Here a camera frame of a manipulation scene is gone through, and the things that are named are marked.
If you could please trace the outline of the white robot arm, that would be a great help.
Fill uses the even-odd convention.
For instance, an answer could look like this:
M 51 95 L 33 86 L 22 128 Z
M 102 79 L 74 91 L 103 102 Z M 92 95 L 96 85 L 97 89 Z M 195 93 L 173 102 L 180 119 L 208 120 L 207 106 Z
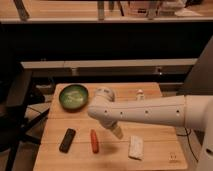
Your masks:
M 118 121 L 185 127 L 205 133 L 196 171 L 213 171 L 213 96 L 180 95 L 155 99 L 115 101 L 112 89 L 100 87 L 88 106 L 88 115 L 117 138 Z

